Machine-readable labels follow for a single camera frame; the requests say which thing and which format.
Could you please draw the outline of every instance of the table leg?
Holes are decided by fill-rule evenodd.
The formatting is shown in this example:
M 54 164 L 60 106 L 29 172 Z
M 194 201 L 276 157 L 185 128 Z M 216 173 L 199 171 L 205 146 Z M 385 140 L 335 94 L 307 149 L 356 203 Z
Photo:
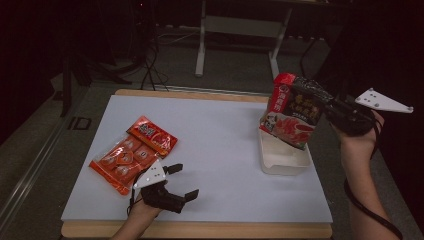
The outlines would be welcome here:
M 206 19 L 206 1 L 202 1 L 202 16 L 200 19 L 200 45 L 197 53 L 196 77 L 203 76 L 203 65 L 205 63 L 205 19 Z
M 293 10 L 292 8 L 287 9 L 284 21 L 283 23 L 281 23 L 280 31 L 277 36 L 277 42 L 275 44 L 275 48 L 272 52 L 269 53 L 269 63 L 271 65 L 272 76 L 274 79 L 280 73 L 280 70 L 278 69 L 278 63 L 277 63 L 277 55 L 278 55 L 278 52 L 280 51 L 280 46 L 281 46 L 281 43 L 283 42 L 284 34 L 286 33 L 286 29 L 290 20 L 292 10 Z

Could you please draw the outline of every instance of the white plastic container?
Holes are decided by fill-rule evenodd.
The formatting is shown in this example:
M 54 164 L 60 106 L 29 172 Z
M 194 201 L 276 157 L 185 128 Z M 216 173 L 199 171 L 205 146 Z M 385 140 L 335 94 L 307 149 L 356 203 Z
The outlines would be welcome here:
M 294 148 L 260 129 L 259 142 L 262 152 L 261 167 L 267 174 L 292 176 L 311 166 L 312 157 L 307 145 L 305 150 Z

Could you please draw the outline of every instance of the forearm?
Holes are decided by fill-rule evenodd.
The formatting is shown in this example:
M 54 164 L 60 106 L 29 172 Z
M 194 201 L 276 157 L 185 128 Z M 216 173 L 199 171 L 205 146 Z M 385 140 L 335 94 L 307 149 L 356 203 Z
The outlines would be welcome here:
M 130 215 L 124 225 L 115 233 L 111 240 L 133 240 L 140 238 L 144 231 L 150 226 L 156 215 L 147 213 L 145 217 Z
M 361 159 L 357 157 L 355 159 L 342 159 L 342 162 L 344 163 L 347 181 L 355 198 L 367 209 L 389 221 L 389 217 L 380 202 L 369 166 L 355 164 L 361 162 Z M 398 239 L 381 223 L 366 215 L 352 203 L 350 203 L 350 218 L 355 239 Z

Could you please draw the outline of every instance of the red snack package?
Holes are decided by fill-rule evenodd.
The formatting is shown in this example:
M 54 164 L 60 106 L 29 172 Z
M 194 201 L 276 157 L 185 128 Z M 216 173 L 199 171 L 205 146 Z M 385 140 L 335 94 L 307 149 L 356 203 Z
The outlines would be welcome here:
M 147 145 L 143 145 L 134 152 L 134 159 L 141 165 L 149 167 L 158 159 L 158 156 L 153 149 Z
M 322 114 L 325 101 L 321 99 L 326 98 L 331 95 L 315 81 L 279 74 L 259 128 L 304 150 Z
M 161 157 L 166 157 L 174 148 L 178 139 L 158 127 L 145 116 L 141 116 L 128 130 L 136 138 L 157 151 Z
M 149 149 L 149 159 L 158 159 L 155 151 L 134 136 L 127 135 L 107 154 L 99 159 L 93 159 L 89 166 L 103 176 L 120 194 L 127 195 L 131 190 L 134 177 L 148 168 L 151 165 L 150 161 L 154 162 L 153 160 L 149 160 L 148 163 L 138 161 L 136 156 L 138 149 L 143 151 Z

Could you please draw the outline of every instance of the wooden table edge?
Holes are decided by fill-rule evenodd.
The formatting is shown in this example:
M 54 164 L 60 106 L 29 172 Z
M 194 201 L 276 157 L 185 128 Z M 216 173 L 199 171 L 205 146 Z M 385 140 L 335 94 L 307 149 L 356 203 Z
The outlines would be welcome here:
M 139 96 L 139 97 L 160 97 L 160 98 L 183 98 L 200 100 L 220 100 L 220 101 L 240 101 L 240 102 L 258 102 L 267 103 L 268 97 L 243 95 L 243 94 L 223 94 L 223 93 L 204 93 L 204 92 L 165 92 L 165 91 L 146 91 L 134 89 L 119 89 L 115 92 L 118 96 Z
M 65 221 L 62 235 L 68 238 L 111 237 L 124 221 Z M 330 223 L 234 223 L 155 221 L 143 238 L 330 238 Z

